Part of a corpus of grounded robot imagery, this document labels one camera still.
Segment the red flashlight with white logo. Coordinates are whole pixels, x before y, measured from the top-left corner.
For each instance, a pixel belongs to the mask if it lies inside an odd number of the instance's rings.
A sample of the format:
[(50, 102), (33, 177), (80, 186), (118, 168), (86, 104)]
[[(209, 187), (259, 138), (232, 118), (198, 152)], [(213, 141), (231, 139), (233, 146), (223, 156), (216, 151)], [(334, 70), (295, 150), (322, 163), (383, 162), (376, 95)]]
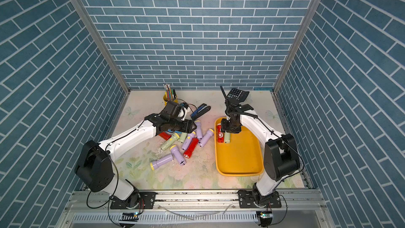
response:
[(216, 129), (217, 129), (217, 142), (218, 143), (223, 143), (225, 138), (224, 138), (224, 133), (221, 130), (221, 124), (220, 123), (216, 126)]

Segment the yellow plastic storage tray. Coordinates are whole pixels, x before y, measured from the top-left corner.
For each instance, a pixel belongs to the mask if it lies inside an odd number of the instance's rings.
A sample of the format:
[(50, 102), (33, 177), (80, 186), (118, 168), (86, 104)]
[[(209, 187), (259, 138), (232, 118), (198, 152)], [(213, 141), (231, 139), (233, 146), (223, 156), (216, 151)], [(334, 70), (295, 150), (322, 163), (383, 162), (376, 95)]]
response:
[(221, 118), (215, 121), (215, 157), (218, 172), (223, 176), (256, 176), (264, 171), (261, 145), (246, 127), (231, 134), (230, 142), (219, 142)]

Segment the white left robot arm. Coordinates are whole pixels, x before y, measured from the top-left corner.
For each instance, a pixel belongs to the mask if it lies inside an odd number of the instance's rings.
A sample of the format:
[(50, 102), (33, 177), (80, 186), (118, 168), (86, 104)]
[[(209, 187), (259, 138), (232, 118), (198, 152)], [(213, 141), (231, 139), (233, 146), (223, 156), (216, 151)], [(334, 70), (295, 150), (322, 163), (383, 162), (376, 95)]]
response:
[(90, 140), (82, 147), (74, 168), (75, 174), (92, 192), (106, 192), (134, 206), (138, 189), (119, 176), (116, 160), (143, 141), (167, 131), (191, 133), (197, 126), (186, 119), (191, 112), (188, 105), (169, 101), (157, 114), (145, 116), (144, 120), (131, 129), (106, 140)]

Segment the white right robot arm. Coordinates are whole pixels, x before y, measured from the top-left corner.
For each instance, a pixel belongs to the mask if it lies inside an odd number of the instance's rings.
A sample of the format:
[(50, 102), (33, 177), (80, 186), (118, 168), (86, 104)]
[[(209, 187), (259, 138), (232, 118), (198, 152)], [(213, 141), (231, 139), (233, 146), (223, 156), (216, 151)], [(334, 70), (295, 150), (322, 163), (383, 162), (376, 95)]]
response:
[(264, 149), (264, 174), (253, 187), (258, 197), (273, 194), (287, 178), (299, 174), (305, 167), (297, 151), (295, 138), (272, 128), (248, 104), (225, 102), (226, 119), (221, 121), (225, 133), (239, 134), (246, 127)]

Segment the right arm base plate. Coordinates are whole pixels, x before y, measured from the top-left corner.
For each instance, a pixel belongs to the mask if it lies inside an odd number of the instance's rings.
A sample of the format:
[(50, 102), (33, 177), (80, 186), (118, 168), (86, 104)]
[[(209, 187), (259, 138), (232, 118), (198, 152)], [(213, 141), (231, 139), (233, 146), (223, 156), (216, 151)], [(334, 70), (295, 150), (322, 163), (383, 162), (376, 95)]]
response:
[(279, 193), (274, 191), (273, 193), (262, 196), (258, 190), (239, 190), (237, 192), (239, 207), (241, 209), (253, 209), (253, 208), (276, 208), (282, 207)]

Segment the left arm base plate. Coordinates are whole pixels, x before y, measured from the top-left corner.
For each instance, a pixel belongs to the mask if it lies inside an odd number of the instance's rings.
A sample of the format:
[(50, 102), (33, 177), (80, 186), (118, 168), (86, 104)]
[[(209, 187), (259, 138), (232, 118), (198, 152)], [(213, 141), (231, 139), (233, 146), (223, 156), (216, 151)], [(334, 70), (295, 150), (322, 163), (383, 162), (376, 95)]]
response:
[(113, 197), (110, 207), (113, 210), (148, 210), (153, 209), (157, 193), (156, 192), (135, 192), (128, 199), (121, 200)]

